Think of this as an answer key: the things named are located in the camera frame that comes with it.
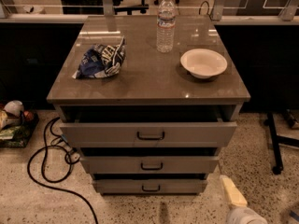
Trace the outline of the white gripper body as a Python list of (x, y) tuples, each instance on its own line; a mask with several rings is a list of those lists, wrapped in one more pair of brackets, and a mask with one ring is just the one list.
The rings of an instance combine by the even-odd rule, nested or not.
[(248, 207), (234, 207), (227, 215), (226, 224), (268, 224), (268, 222)]

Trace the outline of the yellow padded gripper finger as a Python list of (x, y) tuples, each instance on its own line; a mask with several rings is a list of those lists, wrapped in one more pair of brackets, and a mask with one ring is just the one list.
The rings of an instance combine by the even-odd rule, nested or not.
[(225, 199), (231, 207), (246, 207), (248, 205), (247, 200), (230, 177), (221, 175), (220, 180)]

